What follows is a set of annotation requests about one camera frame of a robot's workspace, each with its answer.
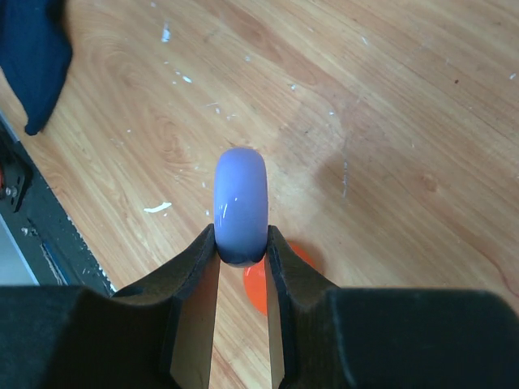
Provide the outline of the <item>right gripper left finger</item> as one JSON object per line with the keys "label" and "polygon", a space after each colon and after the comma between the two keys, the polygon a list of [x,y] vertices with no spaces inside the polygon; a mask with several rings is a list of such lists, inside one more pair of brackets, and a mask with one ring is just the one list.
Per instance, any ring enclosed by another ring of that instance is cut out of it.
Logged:
{"label": "right gripper left finger", "polygon": [[209,225],[111,297],[84,286],[2,288],[2,387],[207,387],[219,270]]}

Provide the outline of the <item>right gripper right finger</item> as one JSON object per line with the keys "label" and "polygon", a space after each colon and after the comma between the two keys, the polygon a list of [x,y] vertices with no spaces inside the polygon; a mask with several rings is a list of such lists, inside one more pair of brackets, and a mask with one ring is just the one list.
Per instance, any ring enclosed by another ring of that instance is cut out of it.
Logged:
{"label": "right gripper right finger", "polygon": [[484,290],[341,288],[270,227],[275,388],[515,388],[518,317]]}

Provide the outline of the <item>orange earbud case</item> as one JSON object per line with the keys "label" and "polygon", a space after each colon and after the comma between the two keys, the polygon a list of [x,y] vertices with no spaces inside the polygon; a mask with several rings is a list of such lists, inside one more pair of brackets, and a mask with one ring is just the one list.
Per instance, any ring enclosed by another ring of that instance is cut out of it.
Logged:
{"label": "orange earbud case", "polygon": [[[321,271],[320,263],[299,242],[288,240],[288,243],[295,254],[305,263],[317,271]],[[264,316],[268,314],[265,262],[266,256],[258,263],[246,267],[242,273],[243,285],[249,302]]]}

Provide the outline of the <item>purple earbud case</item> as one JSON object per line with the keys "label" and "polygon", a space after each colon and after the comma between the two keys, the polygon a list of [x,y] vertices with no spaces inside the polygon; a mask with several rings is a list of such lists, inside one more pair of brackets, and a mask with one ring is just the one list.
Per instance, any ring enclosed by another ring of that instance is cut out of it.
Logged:
{"label": "purple earbud case", "polygon": [[268,179],[263,157],[251,148],[224,152],[215,171],[213,215],[221,260],[248,267],[264,256],[268,236]]}

